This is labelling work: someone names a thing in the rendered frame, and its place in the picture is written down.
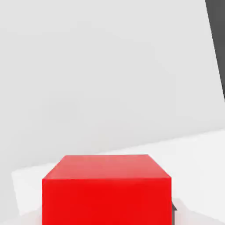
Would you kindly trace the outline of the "small red cube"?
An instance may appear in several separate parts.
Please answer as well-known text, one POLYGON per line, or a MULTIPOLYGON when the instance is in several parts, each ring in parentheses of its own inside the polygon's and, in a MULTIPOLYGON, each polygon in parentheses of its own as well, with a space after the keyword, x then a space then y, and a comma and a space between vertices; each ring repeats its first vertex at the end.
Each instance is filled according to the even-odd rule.
POLYGON ((171 176, 148 155, 67 155, 42 180, 42 225, 172 225, 171 176))

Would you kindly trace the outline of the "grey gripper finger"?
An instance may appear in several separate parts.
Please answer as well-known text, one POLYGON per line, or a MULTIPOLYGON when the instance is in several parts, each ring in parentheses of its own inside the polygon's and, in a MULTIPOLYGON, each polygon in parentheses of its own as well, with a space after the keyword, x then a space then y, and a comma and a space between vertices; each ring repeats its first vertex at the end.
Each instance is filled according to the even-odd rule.
POLYGON ((173 198, 173 204, 177 209, 174 212, 174 225, 224 225, 217 219, 189 210, 178 198, 173 198))

